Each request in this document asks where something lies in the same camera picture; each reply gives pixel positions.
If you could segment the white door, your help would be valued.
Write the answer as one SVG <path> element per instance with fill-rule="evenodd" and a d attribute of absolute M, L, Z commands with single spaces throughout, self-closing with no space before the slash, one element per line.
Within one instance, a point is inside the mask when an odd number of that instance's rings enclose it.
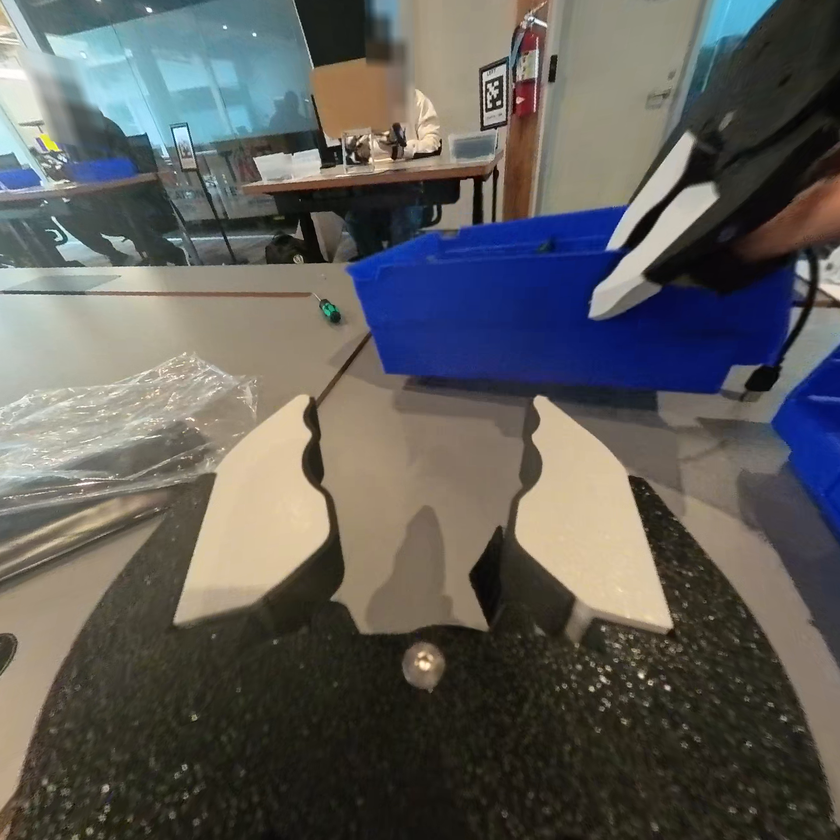
<path fill-rule="evenodd" d="M 704 5 L 556 4 L 535 214 L 630 200 L 663 143 Z"/>

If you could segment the printed marker sign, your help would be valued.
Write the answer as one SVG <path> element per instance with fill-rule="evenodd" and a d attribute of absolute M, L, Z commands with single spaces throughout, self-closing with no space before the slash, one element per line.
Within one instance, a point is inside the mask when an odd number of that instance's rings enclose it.
<path fill-rule="evenodd" d="M 509 58 L 479 68 L 479 130 L 498 130 L 508 125 L 510 104 Z"/>

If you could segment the clear plastic bag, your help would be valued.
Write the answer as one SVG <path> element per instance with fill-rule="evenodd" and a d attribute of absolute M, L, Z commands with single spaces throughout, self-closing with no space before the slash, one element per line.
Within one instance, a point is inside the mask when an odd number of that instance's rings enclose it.
<path fill-rule="evenodd" d="M 257 425 L 259 382 L 194 353 L 1 409 L 3 516 L 159 490 L 212 474 Z"/>

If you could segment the small sign stand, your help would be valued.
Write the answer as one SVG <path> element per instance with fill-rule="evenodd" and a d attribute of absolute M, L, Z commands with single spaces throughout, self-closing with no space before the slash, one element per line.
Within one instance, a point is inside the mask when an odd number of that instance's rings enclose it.
<path fill-rule="evenodd" d="M 192 172 L 196 175 L 197 180 L 205 196 L 206 202 L 211 210 L 211 214 L 216 224 L 217 231 L 224 242 L 224 246 L 230 258 L 230 264 L 234 266 L 238 265 L 238 258 L 234 252 L 233 247 L 230 244 L 222 219 L 217 211 L 216 205 L 211 196 L 211 193 L 209 192 L 204 175 L 201 171 L 196 147 L 188 123 L 174 123 L 170 126 L 170 132 L 173 140 L 175 154 L 177 156 L 178 163 L 182 172 Z"/>

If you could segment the person's right hand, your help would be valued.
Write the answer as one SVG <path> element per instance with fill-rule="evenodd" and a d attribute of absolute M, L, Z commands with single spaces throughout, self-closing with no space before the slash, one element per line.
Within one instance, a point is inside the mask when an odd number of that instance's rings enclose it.
<path fill-rule="evenodd" d="M 823 179 L 798 195 L 781 213 L 738 241 L 747 261 L 777 259 L 839 239 L 839 176 Z"/>

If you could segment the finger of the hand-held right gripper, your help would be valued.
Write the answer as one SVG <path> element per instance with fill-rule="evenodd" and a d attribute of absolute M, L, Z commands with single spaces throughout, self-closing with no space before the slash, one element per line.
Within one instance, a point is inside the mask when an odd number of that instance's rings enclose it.
<path fill-rule="evenodd" d="M 627 205 L 606 245 L 607 251 L 625 247 L 636 227 L 671 194 L 685 175 L 696 146 L 697 137 L 690 131 L 679 138 Z"/>
<path fill-rule="evenodd" d="M 657 295 L 662 287 L 648 279 L 648 270 L 718 198 L 718 187 L 714 182 L 698 183 L 681 190 L 665 206 L 640 244 L 593 290 L 589 319 L 613 319 Z"/>

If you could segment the blue plastic bin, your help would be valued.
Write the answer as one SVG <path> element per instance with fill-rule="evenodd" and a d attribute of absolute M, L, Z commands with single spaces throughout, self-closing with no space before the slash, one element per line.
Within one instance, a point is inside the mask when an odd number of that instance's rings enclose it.
<path fill-rule="evenodd" d="M 75 183 L 105 183 L 133 178 L 140 171 L 130 158 L 118 156 L 68 162 L 62 167 L 62 173 Z"/>
<path fill-rule="evenodd" d="M 725 297 L 667 287 L 589 319 L 623 257 L 606 244 L 624 206 L 426 234 L 347 267 L 385 373 L 657 392 L 719 392 L 731 368 L 771 362 L 795 273 Z"/>
<path fill-rule="evenodd" d="M 786 397 L 772 421 L 796 478 L 839 534 L 839 349 Z"/>

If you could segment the dark metal bar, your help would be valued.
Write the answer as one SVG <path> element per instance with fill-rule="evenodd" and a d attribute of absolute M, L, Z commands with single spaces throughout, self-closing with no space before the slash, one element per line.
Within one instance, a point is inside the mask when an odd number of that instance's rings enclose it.
<path fill-rule="evenodd" d="M 2 516 L 1 582 L 121 533 L 163 513 L 174 490 L 163 488 Z"/>

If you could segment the brown topped work table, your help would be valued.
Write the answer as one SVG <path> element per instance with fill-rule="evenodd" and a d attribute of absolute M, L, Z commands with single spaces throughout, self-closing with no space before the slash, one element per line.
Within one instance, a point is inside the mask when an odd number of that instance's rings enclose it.
<path fill-rule="evenodd" d="M 121 191 L 135 186 L 159 184 L 158 173 L 143 173 L 117 180 L 105 182 L 60 183 L 51 185 L 31 186 L 17 190 L 1 191 L 2 210 L 16 205 L 40 205 L 60 198 L 78 198 L 89 195 L 99 195 L 114 191 Z"/>
<path fill-rule="evenodd" d="M 353 209 L 434 207 L 437 224 L 443 207 L 457 204 L 460 185 L 472 186 L 472 224 L 485 220 L 484 184 L 491 182 L 491 220 L 497 218 L 499 165 L 504 150 L 478 159 L 450 161 L 438 154 L 413 161 L 397 161 L 371 170 L 353 166 L 349 171 L 334 167 L 314 175 L 284 180 L 246 183 L 240 191 L 248 196 L 270 196 L 281 216 L 297 217 L 303 242 L 316 263 L 330 261 L 319 243 L 315 213 L 342 215 Z"/>

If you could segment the red fire extinguisher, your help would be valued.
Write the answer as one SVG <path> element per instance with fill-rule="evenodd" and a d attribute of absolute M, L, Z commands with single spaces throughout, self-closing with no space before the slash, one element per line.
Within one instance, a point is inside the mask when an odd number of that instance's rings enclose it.
<path fill-rule="evenodd" d="M 539 9 L 535 9 L 523 16 L 513 33 L 509 70 L 511 114 L 516 118 L 538 113 L 543 41 L 547 29 L 547 22 L 540 17 Z"/>

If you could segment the cardboard panel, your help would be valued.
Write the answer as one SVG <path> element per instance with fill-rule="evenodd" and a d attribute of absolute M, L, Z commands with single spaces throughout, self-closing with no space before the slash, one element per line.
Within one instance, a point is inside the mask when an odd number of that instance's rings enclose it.
<path fill-rule="evenodd" d="M 402 77 L 388 62 L 360 58 L 315 67 L 310 85 L 322 131 L 332 139 L 362 129 L 386 132 L 405 120 Z"/>

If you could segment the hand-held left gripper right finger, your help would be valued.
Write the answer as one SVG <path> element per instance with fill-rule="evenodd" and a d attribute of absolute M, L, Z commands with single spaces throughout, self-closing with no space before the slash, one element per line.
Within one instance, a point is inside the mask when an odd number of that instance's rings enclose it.
<path fill-rule="evenodd" d="M 630 477 L 544 395 L 522 431 L 520 488 L 469 582 L 488 627 L 514 608 L 573 643 L 607 623 L 667 635 L 674 621 Z"/>

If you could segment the black backpack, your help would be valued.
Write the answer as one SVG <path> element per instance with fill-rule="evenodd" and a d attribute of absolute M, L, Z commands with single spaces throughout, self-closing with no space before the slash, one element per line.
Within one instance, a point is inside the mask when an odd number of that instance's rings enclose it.
<path fill-rule="evenodd" d="M 314 261 L 306 242 L 296 236 L 278 233 L 265 246 L 267 265 L 307 265 Z"/>

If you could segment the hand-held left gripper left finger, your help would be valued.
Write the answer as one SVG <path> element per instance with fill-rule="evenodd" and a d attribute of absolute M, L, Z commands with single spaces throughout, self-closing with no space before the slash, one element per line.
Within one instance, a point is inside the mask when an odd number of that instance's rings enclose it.
<path fill-rule="evenodd" d="M 299 395 L 218 466 L 173 624 L 233 617 L 273 628 L 310 623 L 341 587 L 344 560 L 323 485 L 318 406 Z"/>

